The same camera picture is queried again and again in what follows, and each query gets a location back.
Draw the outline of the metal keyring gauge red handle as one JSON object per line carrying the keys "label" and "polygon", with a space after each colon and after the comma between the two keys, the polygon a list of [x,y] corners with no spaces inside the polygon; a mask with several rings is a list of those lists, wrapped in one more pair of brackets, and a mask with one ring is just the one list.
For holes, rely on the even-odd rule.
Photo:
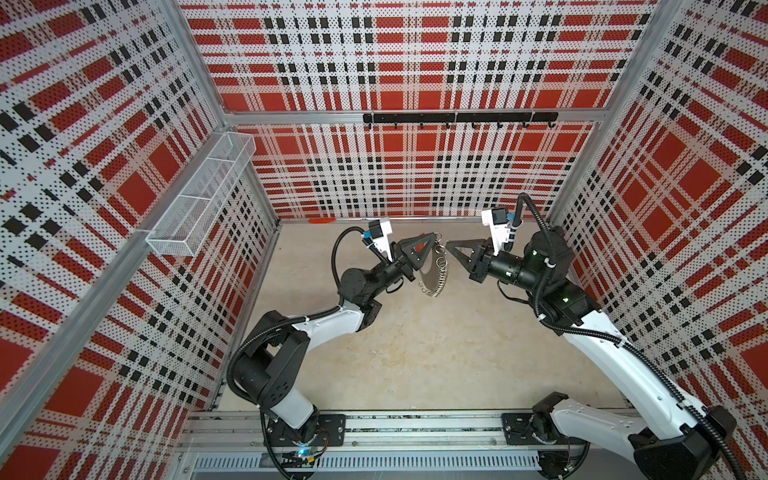
{"label": "metal keyring gauge red handle", "polygon": [[419,286],[423,294],[436,298],[442,291],[448,280],[449,264],[446,258],[446,248],[441,242],[442,238],[437,235],[435,245],[431,249],[427,270],[421,269]]}

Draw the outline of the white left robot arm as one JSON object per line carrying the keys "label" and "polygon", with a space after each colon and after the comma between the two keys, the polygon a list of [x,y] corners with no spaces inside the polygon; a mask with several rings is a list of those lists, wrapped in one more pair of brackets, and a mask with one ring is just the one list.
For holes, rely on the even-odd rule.
{"label": "white left robot arm", "polygon": [[[374,267],[338,272],[338,248],[350,234],[357,235],[378,259]],[[308,315],[285,316],[276,310],[265,313],[226,367],[230,390],[258,406],[266,419],[286,428],[296,444],[307,445],[320,432],[318,408],[295,386],[306,355],[372,325],[382,308],[376,297],[402,280],[414,281],[415,273],[424,267],[438,244],[437,234],[426,233],[388,243],[381,250],[376,241],[386,237],[381,228],[373,225],[343,230],[331,251],[336,305]]]}

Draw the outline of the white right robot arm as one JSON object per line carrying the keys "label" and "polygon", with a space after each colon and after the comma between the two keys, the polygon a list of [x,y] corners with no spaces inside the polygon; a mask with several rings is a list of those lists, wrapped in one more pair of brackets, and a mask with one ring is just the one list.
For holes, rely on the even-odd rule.
{"label": "white right robot arm", "polygon": [[532,408],[539,442],[584,440],[632,461],[648,479],[699,479],[719,459],[736,478],[744,478],[728,445],[735,418],[679,387],[568,280],[574,253],[560,232],[534,234],[522,256],[495,247],[491,239],[451,241],[447,249],[472,280],[492,277],[525,290],[540,324],[588,357],[637,412],[634,417],[612,414],[553,392]]}

